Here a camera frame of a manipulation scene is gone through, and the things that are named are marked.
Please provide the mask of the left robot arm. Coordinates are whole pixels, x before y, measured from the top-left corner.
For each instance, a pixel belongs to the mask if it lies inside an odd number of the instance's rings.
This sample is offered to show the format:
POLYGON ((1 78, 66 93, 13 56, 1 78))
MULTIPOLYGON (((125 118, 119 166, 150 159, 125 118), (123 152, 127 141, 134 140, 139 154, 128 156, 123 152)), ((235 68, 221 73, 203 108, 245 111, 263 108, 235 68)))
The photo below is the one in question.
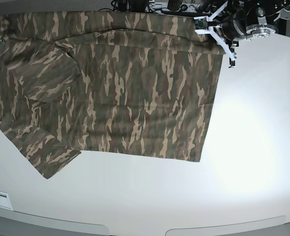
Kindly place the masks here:
POLYGON ((290 0, 205 0, 198 10, 206 15, 194 17, 195 33, 211 35, 234 68, 239 41, 278 33, 276 22, 290 19, 290 0))

